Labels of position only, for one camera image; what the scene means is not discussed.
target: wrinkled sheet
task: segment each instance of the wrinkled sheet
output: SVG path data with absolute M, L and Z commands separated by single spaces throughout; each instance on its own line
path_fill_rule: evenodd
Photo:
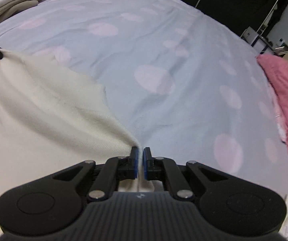
M 0 46 L 58 61 L 106 87 L 108 106 L 153 156 L 197 160 L 288 193 L 256 52 L 179 0 L 45 0 L 0 24 Z

